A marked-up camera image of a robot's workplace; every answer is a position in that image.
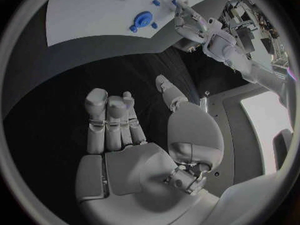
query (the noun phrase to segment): robotic hand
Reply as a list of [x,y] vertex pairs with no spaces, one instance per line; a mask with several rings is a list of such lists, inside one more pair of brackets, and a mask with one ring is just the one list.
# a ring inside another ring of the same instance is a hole
[[237,40],[222,30],[222,23],[214,18],[208,22],[181,0],[173,0],[176,6],[175,30],[183,37],[202,44],[204,54],[224,63],[241,73],[250,83],[259,83],[279,95],[283,105],[287,105],[287,88],[285,79],[267,71],[262,65],[249,60],[243,50],[237,46]]
[[[203,189],[203,175],[222,160],[223,151],[209,147],[223,146],[218,126],[162,75],[156,86],[174,112],[168,125],[170,155],[147,142],[130,92],[108,97],[95,88],[85,99],[89,155],[80,161],[75,193],[93,224],[171,224],[196,205],[205,218],[217,201]],[[199,130],[217,136],[205,146],[210,135],[201,137]]]

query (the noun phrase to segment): robotic arm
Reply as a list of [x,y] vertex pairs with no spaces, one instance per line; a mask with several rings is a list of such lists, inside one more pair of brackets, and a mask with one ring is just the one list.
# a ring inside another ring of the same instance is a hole
[[183,37],[202,44],[208,57],[237,70],[250,83],[258,83],[279,95],[283,105],[287,105],[286,81],[260,64],[249,60],[243,50],[237,46],[237,40],[222,30],[222,23],[214,18],[208,22],[181,0],[173,0],[176,5],[175,30]]

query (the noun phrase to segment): white panel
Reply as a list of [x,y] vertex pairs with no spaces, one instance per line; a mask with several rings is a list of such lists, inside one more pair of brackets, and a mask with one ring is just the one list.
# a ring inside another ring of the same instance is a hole
[[[46,15],[46,35],[48,46],[71,39],[124,35],[151,38],[174,18],[169,0],[49,0]],[[187,0],[193,6],[203,0]],[[149,11],[158,29],[139,28],[136,33],[129,30],[137,14]]]
[[275,173],[273,138],[283,129],[293,131],[288,110],[281,105],[278,95],[271,91],[246,98],[240,103],[260,143],[264,173]]

